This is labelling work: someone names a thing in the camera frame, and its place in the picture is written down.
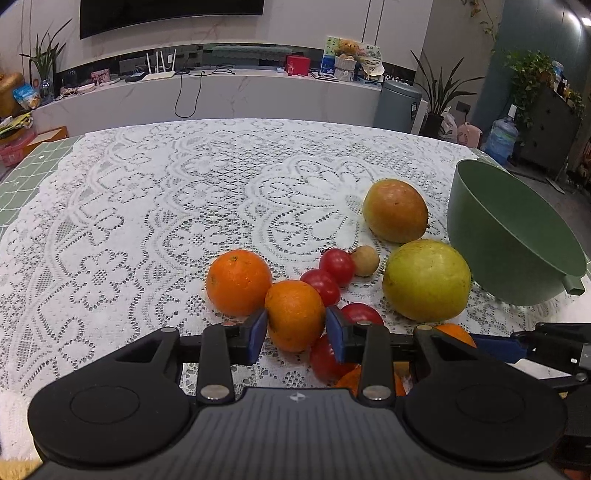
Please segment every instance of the cherry tomato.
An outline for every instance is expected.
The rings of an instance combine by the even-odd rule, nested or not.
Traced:
[[[339,286],[324,270],[307,271],[300,277],[300,280],[314,287],[314,289],[320,294],[320,298],[322,298],[322,303],[324,303],[325,307],[336,305],[339,302]]]
[[[340,364],[337,362],[329,338],[326,335],[321,336],[312,345],[310,365],[316,378],[326,384],[336,382],[356,367],[355,364]]]
[[[357,323],[361,320],[369,320],[376,325],[383,325],[381,315],[369,305],[365,303],[349,303],[340,310],[351,323]]]
[[[320,269],[334,278],[339,287],[346,287],[355,275],[355,263],[345,250],[329,248],[320,257]]]

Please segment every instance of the gray floor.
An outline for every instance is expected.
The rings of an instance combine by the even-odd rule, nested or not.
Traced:
[[[539,195],[548,201],[563,220],[568,224],[588,257],[591,257],[591,199],[588,194],[568,191],[558,192],[547,182],[517,176],[525,184],[529,185]]]

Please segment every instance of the gray trash bin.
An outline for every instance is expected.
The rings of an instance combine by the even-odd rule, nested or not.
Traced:
[[[423,95],[418,87],[388,80],[384,82],[375,112],[374,127],[409,134]]]

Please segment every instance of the black cabinet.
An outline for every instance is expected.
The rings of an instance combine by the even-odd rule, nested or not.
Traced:
[[[580,118],[554,90],[545,88],[532,111],[534,125],[525,135],[519,159],[558,173],[579,130]]]

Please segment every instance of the plastic bag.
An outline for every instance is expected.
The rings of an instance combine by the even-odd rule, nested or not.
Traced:
[[[439,129],[439,140],[457,143],[456,119],[449,112],[451,109],[452,107],[449,106],[443,111],[443,122],[441,122],[441,128]]]
[[[41,97],[39,96],[39,93],[28,83],[22,87],[15,88],[12,91],[12,96],[25,110],[34,110],[41,105]]]

